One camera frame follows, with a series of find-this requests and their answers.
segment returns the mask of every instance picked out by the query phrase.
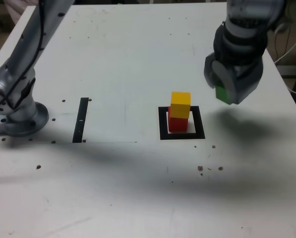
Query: red block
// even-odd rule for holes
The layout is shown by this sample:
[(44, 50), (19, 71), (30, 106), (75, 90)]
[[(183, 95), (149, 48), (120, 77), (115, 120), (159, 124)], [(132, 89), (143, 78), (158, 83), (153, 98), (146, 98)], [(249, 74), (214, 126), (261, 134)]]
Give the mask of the red block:
[(168, 110), (168, 125), (169, 132), (186, 132), (188, 119), (183, 118), (172, 118), (170, 117), (171, 107)]

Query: cube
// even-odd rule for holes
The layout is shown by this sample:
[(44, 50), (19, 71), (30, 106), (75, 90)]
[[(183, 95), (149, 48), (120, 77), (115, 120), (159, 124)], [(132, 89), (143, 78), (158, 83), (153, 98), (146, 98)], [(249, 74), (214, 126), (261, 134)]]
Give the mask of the cube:
[(185, 92), (172, 92), (171, 117), (188, 119), (191, 107), (191, 94)]
[(224, 103), (227, 103), (228, 105), (231, 104), (231, 102), (229, 102), (226, 89), (225, 89), (225, 87), (223, 86), (222, 83), (216, 85), (215, 90), (216, 90), (216, 98), (217, 99), (223, 101)]
[(169, 132), (186, 132), (188, 119), (184, 118), (172, 118), (171, 117), (171, 107), (168, 110), (168, 125), (169, 125)]

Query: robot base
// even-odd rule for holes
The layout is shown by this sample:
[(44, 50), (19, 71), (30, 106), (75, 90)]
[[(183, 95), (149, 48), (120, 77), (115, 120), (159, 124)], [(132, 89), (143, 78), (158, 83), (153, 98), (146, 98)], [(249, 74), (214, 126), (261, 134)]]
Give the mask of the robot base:
[(14, 122), (0, 115), (0, 135), (20, 137), (41, 130), (49, 120), (49, 113), (43, 104), (35, 103), (35, 105), (37, 112), (29, 120)]

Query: black square marker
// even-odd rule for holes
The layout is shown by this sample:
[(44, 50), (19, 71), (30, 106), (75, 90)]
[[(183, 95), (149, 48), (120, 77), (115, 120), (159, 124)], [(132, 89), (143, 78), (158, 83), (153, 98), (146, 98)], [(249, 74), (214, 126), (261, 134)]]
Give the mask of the black square marker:
[(205, 139), (201, 113), (198, 106), (191, 106), (190, 108), (190, 111), (193, 113), (195, 133), (168, 133), (168, 110), (169, 107), (159, 107), (160, 140)]

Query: yellow block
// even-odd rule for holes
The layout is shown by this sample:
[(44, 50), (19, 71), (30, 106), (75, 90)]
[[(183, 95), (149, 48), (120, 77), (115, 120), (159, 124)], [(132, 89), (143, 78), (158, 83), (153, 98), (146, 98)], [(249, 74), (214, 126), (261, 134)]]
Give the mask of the yellow block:
[(172, 92), (170, 117), (188, 119), (190, 107), (191, 93)]

